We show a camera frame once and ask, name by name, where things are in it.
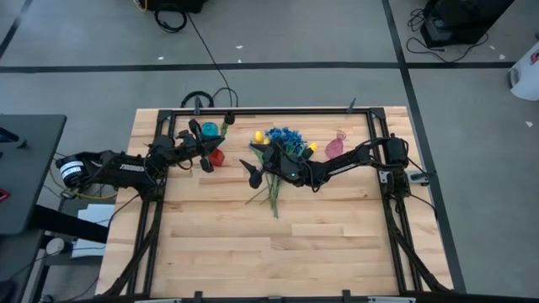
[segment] black desk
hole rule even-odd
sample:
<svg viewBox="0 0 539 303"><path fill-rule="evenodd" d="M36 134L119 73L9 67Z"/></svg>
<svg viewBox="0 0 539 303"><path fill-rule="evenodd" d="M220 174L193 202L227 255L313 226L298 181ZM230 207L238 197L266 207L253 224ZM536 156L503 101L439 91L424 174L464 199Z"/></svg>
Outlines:
<svg viewBox="0 0 539 303"><path fill-rule="evenodd" d="M106 242L106 227L36 205L65 123L64 115L0 115L0 127L20 137L0 143L0 189L10 193L0 202L0 281L35 260L45 245L44 230ZM22 140L26 146L20 148ZM32 268L12 279L12 302L21 301Z"/></svg>

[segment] small black object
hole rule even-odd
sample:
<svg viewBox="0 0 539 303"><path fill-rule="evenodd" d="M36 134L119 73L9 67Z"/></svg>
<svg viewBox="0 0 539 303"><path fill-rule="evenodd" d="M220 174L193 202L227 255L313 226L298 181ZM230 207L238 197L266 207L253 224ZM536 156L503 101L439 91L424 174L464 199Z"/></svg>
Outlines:
<svg viewBox="0 0 539 303"><path fill-rule="evenodd" d="M5 189L0 189L0 202L6 200L9 197L9 193Z"/></svg>
<svg viewBox="0 0 539 303"><path fill-rule="evenodd" d="M236 122L236 115L232 111L228 111L225 115L225 123L228 125L233 125Z"/></svg>
<svg viewBox="0 0 539 303"><path fill-rule="evenodd" d="M384 141L382 146L387 164L408 166L408 151L406 150L404 140L396 138L395 134L391 134L391 138Z"/></svg>
<svg viewBox="0 0 539 303"><path fill-rule="evenodd" d="M195 98L195 115L200 115L200 108L202 107L202 101L200 101L200 97L196 96Z"/></svg>
<svg viewBox="0 0 539 303"><path fill-rule="evenodd" d="M173 26L170 26L168 25L167 22L165 21L161 21L161 19L159 18L159 13L161 13L163 10L166 10L166 11L169 11L169 12L177 12L177 13L180 13L182 15L182 18L183 18L183 22L180 26L178 27L173 27ZM166 31L167 33L178 33L180 30L182 30L185 25L187 24L187 15L185 14L185 11L178 5L176 4L161 4L159 6L157 6L156 10L153 12L153 17L155 18L155 22L157 22L157 25L159 25L159 27Z"/></svg>
<svg viewBox="0 0 539 303"><path fill-rule="evenodd" d="M354 105L355 105L355 98L352 99L352 102L350 102L350 105L346 109L346 114L353 114L354 113Z"/></svg>
<svg viewBox="0 0 539 303"><path fill-rule="evenodd" d="M262 173L259 172L255 166L245 162L244 160L239 160L245 168L247 168L247 171L251 175L249 177L249 185L251 186L251 189L257 189L260 187L260 184L262 183Z"/></svg>
<svg viewBox="0 0 539 303"><path fill-rule="evenodd" d="M196 291L195 297L193 298L194 303L202 303L202 291Z"/></svg>
<svg viewBox="0 0 539 303"><path fill-rule="evenodd" d="M352 294L350 290L343 290L343 303L352 303Z"/></svg>
<svg viewBox="0 0 539 303"><path fill-rule="evenodd" d="M208 107L209 108L215 107L215 105L213 103L213 97L209 93L203 92L203 91L194 91L194 92L188 93L187 96L185 96L184 100L182 101L182 103L181 103L181 105L179 107L184 108L185 105L187 104L187 102L191 98L193 98L194 96L202 96L204 98L207 98L208 99Z"/></svg>
<svg viewBox="0 0 539 303"><path fill-rule="evenodd" d="M0 303L11 301L15 283L11 280L0 282Z"/></svg>
<svg viewBox="0 0 539 303"><path fill-rule="evenodd" d="M213 165L211 165L210 160L208 160L207 157L203 157L200 159L200 167L202 168L203 171L207 173L213 172Z"/></svg>
<svg viewBox="0 0 539 303"><path fill-rule="evenodd" d="M146 8L147 10L154 11L159 8L159 6L164 7L162 10L167 10L168 6L175 6L183 9L185 12L189 13L200 13L205 2L208 0L137 0L141 8Z"/></svg>

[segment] table leg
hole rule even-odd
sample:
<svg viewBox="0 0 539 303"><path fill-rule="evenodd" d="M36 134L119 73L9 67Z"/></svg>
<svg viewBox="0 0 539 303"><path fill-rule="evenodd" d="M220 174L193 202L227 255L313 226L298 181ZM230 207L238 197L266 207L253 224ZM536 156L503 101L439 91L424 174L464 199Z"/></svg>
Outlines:
<svg viewBox="0 0 539 303"><path fill-rule="evenodd" d="M35 206L30 224L45 231L59 232L100 243L106 243L109 234L107 227L41 205Z"/></svg>

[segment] blue flower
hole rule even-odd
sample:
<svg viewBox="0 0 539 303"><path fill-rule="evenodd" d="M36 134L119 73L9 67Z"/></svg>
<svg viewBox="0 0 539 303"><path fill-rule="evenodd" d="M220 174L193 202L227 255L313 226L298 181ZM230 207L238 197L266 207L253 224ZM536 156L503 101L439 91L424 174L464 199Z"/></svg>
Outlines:
<svg viewBox="0 0 539 303"><path fill-rule="evenodd" d="M288 127L282 129L273 128L266 131L266 136L271 140L280 138L285 148L290 153L300 154L306 147L306 142L297 130L290 130Z"/></svg>

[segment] black metal frame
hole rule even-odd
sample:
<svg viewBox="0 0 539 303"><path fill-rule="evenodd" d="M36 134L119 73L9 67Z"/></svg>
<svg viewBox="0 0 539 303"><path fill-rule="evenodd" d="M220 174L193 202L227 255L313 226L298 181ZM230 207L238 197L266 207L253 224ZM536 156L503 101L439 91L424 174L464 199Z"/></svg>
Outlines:
<svg viewBox="0 0 539 303"><path fill-rule="evenodd" d="M224 115L227 112L227 109L200 109L200 115ZM387 128L386 116L384 108L363 108L363 109L347 109L347 108L299 108L299 109L234 109L236 115L253 115L253 114L365 114L367 124L369 127L369 135L371 138L376 137L376 126L375 119L380 123L380 128L382 130L382 136L389 136L389 129ZM160 110L157 115L157 127L155 131L155 136L161 135L163 132L164 122L166 120L168 123L168 135L172 136L175 132L176 119L179 116L194 116L195 114L192 110L181 109L181 110ZM380 150L374 150L374 157L377 160L381 159ZM399 294L397 297L406 302L439 302L439 303L452 303L452 302L539 302L539 300L528 299L528 298L518 298L518 297L503 297L503 296L494 296L494 295L467 295L464 293L458 293L455 291L447 291L443 285L439 284L434 276L430 274L429 270L423 264L419 256L414 252L414 245L412 237L410 234L408 217L406 216L406 209L402 201L396 201L401 203L399 207L401 211L399 213L399 220L401 221L402 230L400 231L395 219L393 218L392 205L391 201L385 196L383 189L383 184L379 179L379 184L382 192L382 206L384 208L384 213L387 223L387 231L390 239L390 245L392 249L392 260L393 266L395 268L395 276L398 286ZM161 217L163 214L163 201L164 201L164 191L162 196L157 200L156 209L154 212L154 218L152 227L145 235L145 227L147 223L147 211L149 210L151 201L143 201L141 209L141 218L139 220L139 226L137 230L136 245L135 251L133 253L133 259L128 263L124 271L129 271L129 269L135 269L132 271L132 275L128 276L127 282L127 293L126 295L120 295L120 292L115 290L109 294L99 295L90 300L80 300L79 303L108 303L108 302L125 302L131 303L138 300L152 300L158 298L151 298L151 288L152 288L152 279L153 279L153 270L155 267L156 261L156 252L157 252L157 241L158 241L158 228L161 223ZM438 217L440 215L446 215L445 211L438 212ZM141 260L141 256L149 248L148 259L147 259L147 268L144 280L144 288L141 293L135 293L136 285L136 276L138 263ZM454 247L445 247L445 249L450 249L454 252ZM412 269L411 274L414 282L414 290L407 290L406 283L403 274L403 264L401 260L400 249L402 249L410 262L410 268ZM422 291L421 289L421 278L430 286L432 292ZM352 296L350 290L343 290L342 296L332 296L332 297L257 297L257 298L202 298L202 292L196 291L193 298L173 298L169 300L164 300L165 302L179 302L180 299L182 302L186 303L352 303L352 302L382 302L384 301L383 297L379 296Z"/></svg>
<svg viewBox="0 0 539 303"><path fill-rule="evenodd" d="M200 109L200 115L223 115L227 112L226 109ZM382 130L382 136L389 137L389 130L387 128L387 122L386 122L386 116L384 108L361 108L361 109L353 109L352 112L347 112L347 108L299 108L299 109L234 109L235 115L252 115L252 114L363 114L366 117L366 121L369 127L369 135L372 138L376 138L376 126L375 126L375 120L379 121L381 130ZM176 127L176 119L179 116L186 116L186 115L195 115L193 111L189 109L180 109L180 110L160 110L157 115L157 126L155 129L155 136L159 136L163 133L165 121L168 121L168 130L167 134L169 136L173 136L175 132ZM381 159L380 151L375 150L375 157L377 160ZM388 234L390 235L390 245L392 250L392 260L393 260L393 266L395 268L395 275L397 278L397 284L398 284L398 290L399 293L403 293L404 291L407 291L406 288L406 282L404 278L403 273L403 264L401 260L401 255L399 252L399 245L398 241L392 237L392 233L390 231L390 222L389 220L392 219L392 208L391 208L391 201L384 197L382 195L382 201L383 201L383 207L384 212L386 215L386 221L387 221L387 229ZM139 220L139 224L137 227L137 233L136 233L136 240L135 240L135 251L138 252L141 249L141 245L143 242L143 239L145 237L145 228L147 225L147 216L148 216L148 210L150 207L150 201L144 201L142 208L141 208L141 216ZM160 224L160 220L163 214L163 204L157 204L156 209L154 212L154 220L158 220L157 224ZM408 217L406 215L406 209L403 206L402 211L399 213L400 215L400 221L401 226L403 228L403 238L405 242L411 247L412 251L414 250L413 240L411 237L410 232L410 226L408 223ZM146 268L146 274L144 279L144 288L142 290L142 293L145 295L149 295L152 288L152 278L153 278L153 269L155 267L155 260L156 260L156 251L157 251L157 237L154 237L148 253L148 261L147 261L147 268ZM422 291L422 284L421 284L421 278L419 276L418 269L416 266L410 261L410 268L412 270L412 277L414 282L414 290ZM127 285L127 294L128 295L134 295L135 294L135 288L136 288L136 280L137 280L137 270L134 272L134 274L130 277L128 285ZM343 297L332 297L330 298L323 298L323 301L326 300L337 300L341 301Z"/></svg>

